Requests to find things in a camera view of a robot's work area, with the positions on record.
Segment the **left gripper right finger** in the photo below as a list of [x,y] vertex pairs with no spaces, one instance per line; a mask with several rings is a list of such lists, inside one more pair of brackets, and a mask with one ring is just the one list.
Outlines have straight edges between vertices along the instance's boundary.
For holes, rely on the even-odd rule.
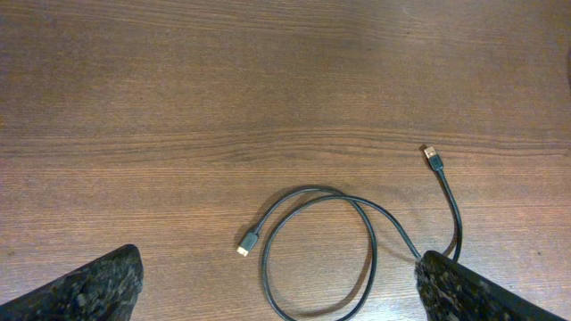
[[415,275],[429,321],[564,321],[436,251],[423,255]]

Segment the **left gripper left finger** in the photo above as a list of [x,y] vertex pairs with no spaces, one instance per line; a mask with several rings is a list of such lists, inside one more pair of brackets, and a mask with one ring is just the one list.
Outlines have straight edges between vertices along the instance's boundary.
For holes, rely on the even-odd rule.
[[125,244],[1,306],[3,320],[131,319],[143,290],[138,248]]

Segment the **black USB cable short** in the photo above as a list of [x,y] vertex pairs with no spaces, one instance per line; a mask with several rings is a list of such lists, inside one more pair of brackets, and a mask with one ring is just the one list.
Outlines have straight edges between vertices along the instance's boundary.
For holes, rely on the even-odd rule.
[[[463,226],[462,226],[462,219],[459,211],[459,206],[455,200],[450,184],[448,183],[447,178],[445,176],[443,160],[440,153],[433,146],[424,147],[422,149],[422,152],[425,155],[425,159],[429,168],[434,172],[435,176],[438,178],[439,184],[441,185],[443,193],[451,208],[451,214],[454,224],[454,236],[451,239],[451,244],[450,244],[451,252],[448,255],[451,257],[451,259],[454,262],[458,262],[463,245]],[[290,315],[288,315],[284,310],[282,310],[279,307],[277,301],[274,299],[274,296],[269,286],[268,259],[269,259],[269,250],[271,244],[276,238],[277,233],[285,226],[285,224],[291,219],[293,219],[295,216],[300,214],[303,210],[321,202],[329,202],[329,201],[347,202],[358,213],[361,221],[363,222],[367,230],[369,248],[371,251],[371,261],[369,263],[369,268],[368,268],[368,279],[365,285],[364,292],[360,296],[355,307],[352,308],[346,315],[342,317],[343,320],[351,320],[360,312],[360,310],[364,307],[365,303],[367,302],[368,296],[370,295],[373,289],[373,285],[377,274],[378,240],[375,228],[373,227],[373,224],[367,212],[365,211],[367,207],[380,213],[382,216],[387,218],[393,224],[393,226],[399,233],[400,237],[405,242],[406,246],[409,248],[411,254],[416,260],[421,259],[422,255],[420,254],[414,243],[411,241],[410,237],[408,236],[407,232],[405,231],[401,223],[388,210],[370,200],[344,193],[341,190],[336,189],[334,187],[322,186],[322,185],[300,186],[276,199],[263,212],[259,220],[246,230],[246,232],[240,239],[240,242],[236,246],[236,252],[244,257],[248,256],[249,253],[254,249],[254,247],[260,240],[260,231],[262,230],[268,218],[273,214],[273,212],[277,210],[277,208],[279,208],[282,203],[287,202],[290,199],[304,193],[321,193],[322,195],[320,197],[311,199],[295,207],[292,211],[286,214],[277,223],[274,229],[269,233],[269,236],[267,238],[267,243],[264,247],[264,250],[262,251],[262,258],[260,264],[263,293],[270,307],[280,318],[284,320],[292,319]]]

